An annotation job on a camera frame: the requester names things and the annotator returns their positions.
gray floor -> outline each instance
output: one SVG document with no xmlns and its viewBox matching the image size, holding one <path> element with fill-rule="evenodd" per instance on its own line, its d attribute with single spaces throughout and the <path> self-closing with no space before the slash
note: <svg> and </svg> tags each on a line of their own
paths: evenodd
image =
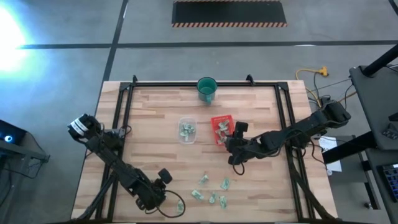
<svg viewBox="0 0 398 224">
<path fill-rule="evenodd" d="M 111 43 L 122 0 L 3 0 L 25 37 L 23 44 Z M 130 0 L 120 43 L 197 41 L 309 41 L 396 39 L 398 17 L 386 0 L 282 0 L 289 26 L 283 29 L 172 29 L 169 0 Z M 327 66 L 318 87 L 348 78 L 348 69 L 368 64 L 391 45 L 323 47 L 228 47 L 118 49 L 110 80 L 290 80 L 300 68 Z M 26 179 L 11 223 L 68 220 L 85 150 L 66 125 L 82 113 L 95 113 L 109 49 L 18 50 L 18 63 L 0 70 L 0 119 L 30 131 L 51 154 L 34 180 Z M 301 73 L 314 88 L 313 75 Z M 344 82 L 321 95 L 343 97 Z M 369 129 L 357 96 L 347 100 L 349 124 L 330 135 L 362 134 Z M 386 214 L 362 207 L 364 187 L 331 182 L 340 218 L 389 223 Z"/>
</svg>

wooden table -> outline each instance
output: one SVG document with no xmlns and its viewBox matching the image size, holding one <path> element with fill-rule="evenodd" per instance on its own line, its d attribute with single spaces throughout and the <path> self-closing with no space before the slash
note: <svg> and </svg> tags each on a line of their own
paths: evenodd
<svg viewBox="0 0 398 224">
<path fill-rule="evenodd" d="M 299 121 L 311 113 L 304 83 L 288 83 L 294 115 Z M 105 82 L 101 91 L 96 118 L 107 128 L 112 125 L 119 84 L 120 82 Z M 285 101 L 284 111 L 288 118 Z M 278 157 L 250 160 L 245 163 L 246 173 L 242 176 L 236 175 L 227 163 L 229 153 L 225 147 L 215 145 L 211 130 L 211 117 L 223 114 L 231 114 L 235 121 L 249 123 L 249 131 L 245 137 L 280 130 L 275 92 L 271 87 L 219 87 L 211 106 L 198 100 L 196 88 L 135 87 L 129 116 L 132 132 L 126 138 L 123 160 L 142 169 L 150 179 L 156 179 L 157 172 L 162 168 L 168 169 L 173 181 L 167 189 L 176 191 L 185 199 L 187 211 L 184 216 L 176 219 L 164 218 L 158 212 L 146 215 L 137 208 L 135 198 L 119 186 L 114 221 L 297 221 L 285 149 L 282 149 Z M 195 118 L 198 123 L 197 139 L 192 145 L 180 144 L 177 139 L 178 121 L 185 116 Z M 316 150 L 315 156 L 322 159 L 320 150 Z M 323 164 L 312 159 L 311 148 L 307 149 L 304 161 L 312 192 L 328 212 L 336 217 L 336 208 Z M 103 169 L 104 163 L 96 155 L 92 154 L 86 159 L 72 218 L 82 214 L 98 193 Z M 198 185 L 198 181 L 205 174 L 210 180 L 203 186 Z M 225 177 L 231 181 L 228 190 L 220 188 Z M 205 200 L 196 201 L 191 196 L 193 189 L 199 190 Z M 219 201 L 215 204 L 208 202 L 212 191 L 227 197 L 226 210 L 221 209 Z M 308 217 L 302 192 L 300 198 L 305 217 Z M 177 201 L 176 196 L 168 195 L 161 209 L 175 215 Z M 105 205 L 104 215 L 107 210 L 108 206 Z"/>
</svg>

clear plastic container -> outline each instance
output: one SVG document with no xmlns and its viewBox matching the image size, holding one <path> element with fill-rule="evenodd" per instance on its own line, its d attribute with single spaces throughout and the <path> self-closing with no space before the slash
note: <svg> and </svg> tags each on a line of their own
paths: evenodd
<svg viewBox="0 0 398 224">
<path fill-rule="evenodd" d="M 177 135 L 181 144 L 193 144 L 197 138 L 197 121 L 189 117 L 181 118 Z"/>
</svg>

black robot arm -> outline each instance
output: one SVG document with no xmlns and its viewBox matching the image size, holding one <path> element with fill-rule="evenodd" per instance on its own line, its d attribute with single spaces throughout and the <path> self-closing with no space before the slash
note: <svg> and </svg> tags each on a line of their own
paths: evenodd
<svg viewBox="0 0 398 224">
<path fill-rule="evenodd" d="M 74 140 L 84 144 L 88 150 L 94 152 L 105 164 L 112 168 L 113 173 L 110 178 L 117 177 L 120 184 L 131 196 L 138 196 L 136 204 L 139 209 L 159 208 L 166 198 L 166 184 L 172 181 L 172 177 L 166 169 L 162 169 L 158 173 L 160 179 L 151 181 L 143 171 L 124 163 L 114 151 L 117 152 L 123 147 L 125 134 L 120 136 L 117 131 L 104 131 L 101 124 L 93 116 L 87 114 L 80 116 L 68 125 L 68 132 Z M 106 190 L 101 189 L 98 195 L 103 197 Z M 98 197 L 81 218 L 91 216 L 96 207 L 96 202 L 98 202 Z"/>
<path fill-rule="evenodd" d="M 347 124 L 351 115 L 335 101 L 326 104 L 322 109 L 309 117 L 280 131 L 269 131 L 252 139 L 244 139 L 243 132 L 248 124 L 236 122 L 232 136 L 227 137 L 225 146 L 232 155 L 228 159 L 231 165 L 238 165 L 252 158 L 262 159 L 277 156 L 286 140 L 291 140 L 293 147 L 304 148 L 310 136 L 324 133 L 326 128 L 339 128 Z"/>
</svg>

green cup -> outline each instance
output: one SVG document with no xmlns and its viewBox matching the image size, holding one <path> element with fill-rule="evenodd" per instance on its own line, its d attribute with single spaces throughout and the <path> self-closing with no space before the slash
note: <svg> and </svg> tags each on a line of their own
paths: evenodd
<svg viewBox="0 0 398 224">
<path fill-rule="evenodd" d="M 203 77 L 199 79 L 197 89 L 199 92 L 199 99 L 210 105 L 216 95 L 217 82 L 214 78 Z"/>
</svg>

